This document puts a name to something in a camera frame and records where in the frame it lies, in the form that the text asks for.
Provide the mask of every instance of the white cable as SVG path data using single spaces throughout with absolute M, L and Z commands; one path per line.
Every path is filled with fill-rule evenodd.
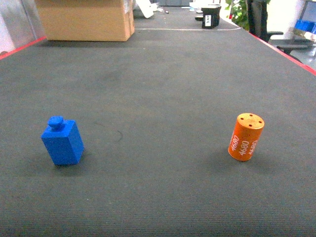
M 135 28 L 135 30 L 141 30 L 141 31 L 146 31 L 146 30 L 155 30 L 155 31 L 235 31 L 239 30 L 241 27 L 234 28 L 234 29 L 164 29 L 164 28 Z

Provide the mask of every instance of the brown cardboard box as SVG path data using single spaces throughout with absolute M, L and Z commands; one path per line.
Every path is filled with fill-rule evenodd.
M 127 41 L 131 0 L 35 0 L 48 40 Z

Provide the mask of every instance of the black chair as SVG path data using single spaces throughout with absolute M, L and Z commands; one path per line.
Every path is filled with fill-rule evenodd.
M 268 42 L 273 35 L 283 35 L 283 32 L 280 31 L 267 32 L 267 0 L 246 0 L 246 6 L 250 33 L 265 42 Z M 307 45 L 299 44 L 284 44 L 277 45 L 276 47 L 296 60 L 298 60 L 296 57 L 290 55 L 291 51 L 294 49 L 308 48 Z

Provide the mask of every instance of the blue block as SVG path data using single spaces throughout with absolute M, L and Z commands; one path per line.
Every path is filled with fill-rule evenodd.
M 55 165 L 78 164 L 83 152 L 83 142 L 74 120 L 53 116 L 41 139 Z

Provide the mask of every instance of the orange metal cylinder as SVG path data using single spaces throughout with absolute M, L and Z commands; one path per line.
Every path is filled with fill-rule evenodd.
M 263 119 L 255 114 L 239 115 L 228 146 L 228 153 L 240 161 L 250 160 L 264 126 Z

